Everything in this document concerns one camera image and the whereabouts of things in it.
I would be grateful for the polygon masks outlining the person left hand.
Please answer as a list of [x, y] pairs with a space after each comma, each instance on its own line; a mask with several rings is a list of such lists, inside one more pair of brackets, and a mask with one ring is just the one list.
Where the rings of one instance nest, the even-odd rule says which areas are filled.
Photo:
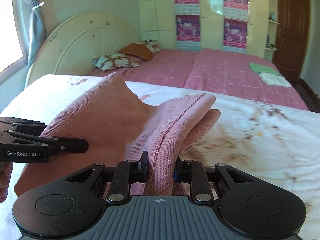
[[4, 163], [3, 171], [0, 174], [0, 202], [5, 202], [13, 170], [13, 163]]

